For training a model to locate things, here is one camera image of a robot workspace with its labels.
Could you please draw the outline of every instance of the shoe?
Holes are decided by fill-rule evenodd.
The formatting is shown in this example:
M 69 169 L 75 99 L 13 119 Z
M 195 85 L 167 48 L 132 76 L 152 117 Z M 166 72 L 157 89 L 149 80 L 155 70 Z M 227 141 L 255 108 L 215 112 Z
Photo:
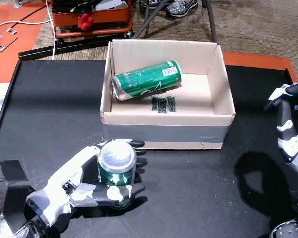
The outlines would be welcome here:
M 171 16 L 182 17 L 188 14 L 189 10 L 198 4 L 197 0 L 175 0 L 167 7 Z
M 169 6 L 174 0 L 170 0 L 166 6 Z M 162 0 L 149 0 L 149 9 L 156 9 L 157 6 L 162 3 Z M 146 7 L 147 0 L 140 0 L 140 5 Z

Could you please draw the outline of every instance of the floor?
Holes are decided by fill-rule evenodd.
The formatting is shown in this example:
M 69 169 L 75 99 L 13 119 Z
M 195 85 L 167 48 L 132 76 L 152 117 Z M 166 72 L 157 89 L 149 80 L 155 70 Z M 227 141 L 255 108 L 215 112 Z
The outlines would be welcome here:
M 213 0 L 218 43 L 223 51 L 257 53 L 291 60 L 298 79 L 298 0 Z M 12 4 L 13 0 L 0 0 Z M 144 9 L 132 8 L 136 31 L 144 20 Z M 201 2 L 183 18 L 162 11 L 142 39 L 210 41 L 207 11 Z M 42 26 L 34 48 L 52 45 L 51 26 Z M 58 60 L 104 59 L 106 47 L 60 54 Z

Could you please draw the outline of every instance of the can label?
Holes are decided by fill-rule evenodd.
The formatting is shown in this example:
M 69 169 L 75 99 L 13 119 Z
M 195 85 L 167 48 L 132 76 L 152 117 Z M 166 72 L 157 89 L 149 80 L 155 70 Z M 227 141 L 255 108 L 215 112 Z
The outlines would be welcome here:
M 116 75 L 120 91 L 131 97 L 169 88 L 181 83 L 181 70 L 174 60 Z
M 101 182 L 108 186 L 125 186 L 131 185 L 133 183 L 133 169 L 121 173 L 115 174 L 104 170 L 101 165 L 99 165 Z M 132 199 L 126 199 L 120 203 L 111 206 L 114 209 L 125 209 L 133 203 Z

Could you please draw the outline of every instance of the can top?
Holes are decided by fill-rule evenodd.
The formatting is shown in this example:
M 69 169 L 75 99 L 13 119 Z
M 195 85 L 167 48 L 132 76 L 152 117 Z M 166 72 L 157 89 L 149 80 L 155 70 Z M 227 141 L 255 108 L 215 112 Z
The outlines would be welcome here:
M 129 171 L 135 165 L 136 153 L 126 142 L 110 141 L 101 148 L 98 161 L 104 170 L 120 174 Z

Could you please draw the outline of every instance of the barcode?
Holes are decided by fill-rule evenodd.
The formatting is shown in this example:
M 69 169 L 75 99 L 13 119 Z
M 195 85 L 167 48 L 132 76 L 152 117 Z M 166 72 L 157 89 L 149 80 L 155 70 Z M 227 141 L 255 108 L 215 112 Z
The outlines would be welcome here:
M 166 76 L 178 73 L 178 70 L 177 70 L 177 67 L 172 67 L 172 68 L 163 69 L 162 73 L 163 73 L 163 76 L 166 77 Z

